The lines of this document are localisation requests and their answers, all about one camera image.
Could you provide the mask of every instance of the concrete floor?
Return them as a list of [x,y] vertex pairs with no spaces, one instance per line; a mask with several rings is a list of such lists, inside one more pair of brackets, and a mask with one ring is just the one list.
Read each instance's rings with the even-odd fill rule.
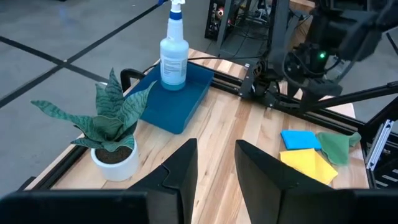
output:
[[[183,7],[185,38],[191,48],[213,54],[204,38],[208,1],[187,1]],[[61,60],[68,59],[157,0],[0,0],[0,36]],[[143,70],[159,58],[170,7],[162,6],[73,62],[107,77],[111,67]],[[398,39],[398,32],[392,33]],[[49,71],[54,63],[0,42],[0,98]],[[357,63],[341,82],[344,93],[398,80],[397,56],[384,39],[377,52]],[[29,101],[50,100],[81,114],[95,113],[95,81],[66,68],[0,108],[0,196],[16,190],[40,173],[79,135],[71,124],[51,119]],[[394,96],[355,103],[356,115],[367,121]]]

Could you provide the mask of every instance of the blue tray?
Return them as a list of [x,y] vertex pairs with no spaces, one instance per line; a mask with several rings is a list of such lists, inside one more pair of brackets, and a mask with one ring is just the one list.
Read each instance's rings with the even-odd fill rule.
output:
[[141,119],[171,133],[181,134],[205,97],[213,76],[211,70],[188,62],[185,87],[169,91],[160,84],[160,65],[157,65],[127,96],[145,90],[158,80],[149,93],[147,108]]

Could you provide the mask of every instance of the soil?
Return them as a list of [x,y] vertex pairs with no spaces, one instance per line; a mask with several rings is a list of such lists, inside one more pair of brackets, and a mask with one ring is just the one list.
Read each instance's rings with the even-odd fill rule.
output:
[[132,150],[129,147],[120,147],[116,152],[108,152],[105,149],[96,149],[95,156],[97,159],[106,164],[117,164],[121,162],[127,157],[129,157],[132,153]]

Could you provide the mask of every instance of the metal bracket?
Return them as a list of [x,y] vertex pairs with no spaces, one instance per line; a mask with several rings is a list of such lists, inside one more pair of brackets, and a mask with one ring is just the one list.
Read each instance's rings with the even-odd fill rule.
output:
[[374,171],[374,168],[376,167],[376,164],[380,158],[381,152],[384,150],[384,146],[386,145],[393,124],[394,122],[388,119],[380,125],[376,137],[373,140],[371,150],[366,157],[365,164],[367,169]]

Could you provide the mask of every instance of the white pot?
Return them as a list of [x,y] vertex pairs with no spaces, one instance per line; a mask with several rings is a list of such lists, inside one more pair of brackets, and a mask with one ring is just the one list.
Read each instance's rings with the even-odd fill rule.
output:
[[105,179],[115,182],[127,180],[137,171],[139,167],[138,155],[137,141],[135,141],[134,150],[130,156],[117,164],[101,162],[95,155],[95,149],[91,149],[91,158],[93,158],[94,163],[101,169]]

